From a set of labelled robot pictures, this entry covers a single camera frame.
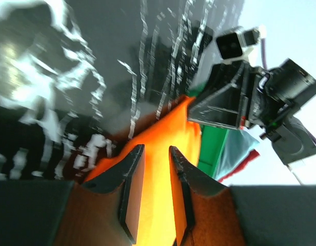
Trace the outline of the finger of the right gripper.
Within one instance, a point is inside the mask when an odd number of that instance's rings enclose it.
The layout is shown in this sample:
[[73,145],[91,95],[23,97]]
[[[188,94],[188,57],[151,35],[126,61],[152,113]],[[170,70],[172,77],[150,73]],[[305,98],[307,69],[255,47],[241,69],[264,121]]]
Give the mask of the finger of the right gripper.
[[203,98],[217,97],[223,94],[230,94],[232,98],[240,98],[246,84],[246,61],[234,61],[229,65],[214,65],[203,89]]
[[231,130],[240,129],[240,86],[235,83],[221,87],[190,90],[195,100],[187,110],[187,120],[204,126]]

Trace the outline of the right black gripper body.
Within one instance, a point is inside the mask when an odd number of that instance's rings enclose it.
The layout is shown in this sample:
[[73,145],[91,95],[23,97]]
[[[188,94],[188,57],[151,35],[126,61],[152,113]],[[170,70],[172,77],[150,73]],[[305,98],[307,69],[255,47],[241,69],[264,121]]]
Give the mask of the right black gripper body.
[[246,124],[265,129],[278,128],[294,114],[294,62],[285,61],[280,67],[266,70],[252,67],[247,61],[236,61],[234,76],[237,91],[234,100],[237,115],[234,128]]

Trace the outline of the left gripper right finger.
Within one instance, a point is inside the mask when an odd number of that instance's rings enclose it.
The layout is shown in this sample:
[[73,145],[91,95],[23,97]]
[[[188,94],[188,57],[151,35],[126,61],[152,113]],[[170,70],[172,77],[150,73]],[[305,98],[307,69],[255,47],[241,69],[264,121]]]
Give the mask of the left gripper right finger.
[[178,245],[316,245],[316,186],[230,186],[169,148]]

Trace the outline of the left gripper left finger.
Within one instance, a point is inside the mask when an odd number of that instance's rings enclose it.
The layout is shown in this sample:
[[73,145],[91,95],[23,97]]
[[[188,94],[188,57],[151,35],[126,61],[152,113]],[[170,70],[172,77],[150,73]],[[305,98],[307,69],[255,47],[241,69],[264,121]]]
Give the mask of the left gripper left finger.
[[133,245],[145,147],[83,184],[0,181],[0,245]]

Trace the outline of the orange t shirt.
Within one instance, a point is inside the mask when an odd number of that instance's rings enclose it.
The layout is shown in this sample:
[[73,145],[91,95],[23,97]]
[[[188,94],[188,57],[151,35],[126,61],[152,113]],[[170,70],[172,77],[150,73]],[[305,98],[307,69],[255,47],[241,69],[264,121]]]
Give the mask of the orange t shirt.
[[201,127],[187,120],[192,97],[184,97],[167,115],[130,140],[114,158],[101,159],[89,173],[94,179],[121,161],[136,145],[145,146],[145,170],[136,245],[173,245],[176,237],[169,148],[177,147],[194,165],[201,149]]

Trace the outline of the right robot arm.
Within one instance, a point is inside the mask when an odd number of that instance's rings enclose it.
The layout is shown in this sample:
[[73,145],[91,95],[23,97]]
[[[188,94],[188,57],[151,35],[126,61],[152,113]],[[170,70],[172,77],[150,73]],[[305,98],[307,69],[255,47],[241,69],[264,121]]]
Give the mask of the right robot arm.
[[316,141],[295,116],[314,96],[316,79],[291,59],[271,70],[238,60],[212,67],[203,91],[188,107],[187,118],[232,130],[260,126],[261,139],[269,139],[288,166],[316,155]]

